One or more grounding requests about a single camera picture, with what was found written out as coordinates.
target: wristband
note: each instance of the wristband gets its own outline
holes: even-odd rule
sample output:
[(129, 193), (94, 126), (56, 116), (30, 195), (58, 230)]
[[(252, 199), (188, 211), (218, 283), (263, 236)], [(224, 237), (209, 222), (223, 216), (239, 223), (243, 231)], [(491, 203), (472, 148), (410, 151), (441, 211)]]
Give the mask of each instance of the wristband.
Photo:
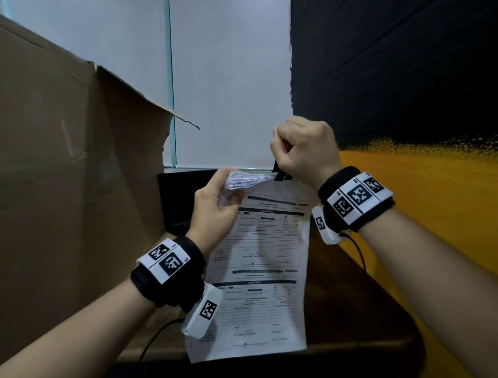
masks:
[(180, 305), (189, 312), (204, 293), (201, 251), (186, 236), (163, 240), (137, 260), (130, 278), (139, 292), (157, 307)]
[(358, 232), (394, 206), (392, 192), (355, 167), (346, 167), (331, 176), (318, 190), (318, 197), (324, 205), (324, 221), (335, 232)]

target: yellow wall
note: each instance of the yellow wall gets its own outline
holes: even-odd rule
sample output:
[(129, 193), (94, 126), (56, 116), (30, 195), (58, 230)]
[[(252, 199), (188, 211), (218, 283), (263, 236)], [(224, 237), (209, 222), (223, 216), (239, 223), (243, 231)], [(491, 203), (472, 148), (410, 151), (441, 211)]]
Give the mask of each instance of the yellow wall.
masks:
[[(444, 150), (418, 154), (343, 151), (344, 165), (367, 171), (394, 192), (396, 206), (487, 269), (498, 273), (498, 164)], [(416, 319), (424, 337), (423, 377), (470, 377), (416, 317), (389, 272), (358, 234), (368, 273)], [(350, 242), (341, 246), (358, 263)]]

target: cardboard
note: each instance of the cardboard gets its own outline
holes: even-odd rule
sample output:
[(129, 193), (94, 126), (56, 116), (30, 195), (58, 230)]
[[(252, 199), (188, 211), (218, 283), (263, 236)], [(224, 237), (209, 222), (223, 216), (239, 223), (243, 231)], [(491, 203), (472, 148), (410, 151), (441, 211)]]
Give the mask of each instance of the cardboard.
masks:
[(0, 17), (0, 364), (119, 284), (164, 231), (172, 111)]

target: qr code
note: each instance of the qr code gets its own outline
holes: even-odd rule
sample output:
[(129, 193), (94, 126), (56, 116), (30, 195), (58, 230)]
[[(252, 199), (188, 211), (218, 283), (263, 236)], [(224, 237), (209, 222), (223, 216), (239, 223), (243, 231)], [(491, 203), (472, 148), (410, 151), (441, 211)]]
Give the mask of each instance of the qr code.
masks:
[(368, 185), (368, 187), (370, 188), (370, 190), (373, 191), (374, 193), (378, 193), (378, 192), (380, 192), (381, 190), (384, 189), (384, 187), (376, 179), (374, 179), (373, 177), (370, 177), (370, 178), (364, 180), (363, 182), (366, 185)]
[(169, 248), (164, 244), (160, 244), (149, 252), (149, 256), (154, 260), (159, 260), (167, 251), (169, 251)]
[(216, 303), (207, 300), (199, 315), (207, 320), (211, 320), (217, 306), (218, 305)]
[(174, 272), (180, 269), (183, 262), (181, 262), (178, 256), (175, 255), (175, 252), (171, 252), (159, 262), (159, 265), (164, 269), (168, 276), (171, 276)]
[(372, 197), (370, 192), (361, 184), (355, 186), (347, 194), (348, 197), (351, 198), (357, 205), (361, 205), (367, 199)]
[(318, 228), (320, 230), (324, 230), (325, 229), (325, 223), (323, 222), (323, 219), (321, 216), (319, 216), (318, 218), (315, 218), (315, 221), (316, 221), (316, 225), (318, 226)]
[(339, 213), (339, 215), (344, 218), (346, 215), (348, 215), (351, 211), (353, 211), (353, 207), (351, 204), (343, 197), (341, 196), (333, 205), (332, 207)]

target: black cable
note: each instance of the black cable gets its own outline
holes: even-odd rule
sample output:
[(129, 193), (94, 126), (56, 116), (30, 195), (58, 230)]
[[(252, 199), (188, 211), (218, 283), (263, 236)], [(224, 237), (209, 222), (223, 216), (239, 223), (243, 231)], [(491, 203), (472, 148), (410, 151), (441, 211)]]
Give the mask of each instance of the black cable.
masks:
[(358, 245), (356, 244), (355, 240), (352, 237), (350, 237), (348, 234), (344, 233), (344, 232), (340, 232), (339, 235), (343, 236), (343, 237), (346, 237), (350, 241), (353, 242), (353, 244), (355, 245), (356, 249), (358, 250), (358, 253), (360, 254), (360, 258), (362, 259), (363, 270), (366, 272), (367, 271), (367, 266), (365, 265), (365, 259), (363, 258), (362, 250), (360, 249), (360, 247), (358, 247)]
[(148, 342), (147, 346), (143, 350), (140, 358), (138, 359), (138, 362), (136, 363), (135, 377), (138, 376), (138, 367), (140, 366), (140, 363), (142, 362), (143, 358), (145, 357), (145, 353), (147, 353), (147, 350), (150, 348), (150, 346), (152, 345), (152, 343), (154, 342), (154, 340), (157, 338), (157, 336), (159, 336), (159, 334), (162, 331), (164, 331), (166, 328), (168, 328), (170, 325), (172, 325), (174, 323), (183, 323), (184, 320), (185, 319), (174, 319), (171, 322), (168, 322), (164, 326), (162, 326), (161, 328), (159, 328), (159, 331), (157, 331), (155, 333), (155, 335), (152, 337), (152, 339), (150, 339), (150, 341)]

